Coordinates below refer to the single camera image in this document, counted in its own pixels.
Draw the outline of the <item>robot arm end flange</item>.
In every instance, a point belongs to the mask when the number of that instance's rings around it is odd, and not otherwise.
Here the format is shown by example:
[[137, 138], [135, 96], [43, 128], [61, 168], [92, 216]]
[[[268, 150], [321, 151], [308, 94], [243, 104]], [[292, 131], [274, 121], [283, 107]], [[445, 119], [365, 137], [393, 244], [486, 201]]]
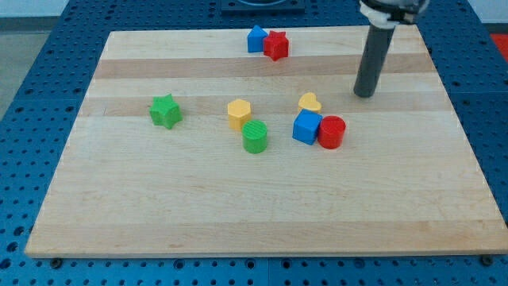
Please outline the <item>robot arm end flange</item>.
[[379, 29], [414, 25], [429, 3], [430, 0], [359, 0], [360, 12]]

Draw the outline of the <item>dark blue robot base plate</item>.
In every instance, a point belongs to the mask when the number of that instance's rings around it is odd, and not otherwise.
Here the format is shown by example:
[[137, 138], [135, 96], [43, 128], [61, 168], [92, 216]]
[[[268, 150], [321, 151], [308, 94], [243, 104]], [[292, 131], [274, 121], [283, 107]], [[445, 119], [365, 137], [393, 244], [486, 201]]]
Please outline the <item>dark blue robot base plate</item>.
[[305, 0], [221, 0], [223, 14], [240, 12], [304, 12]]

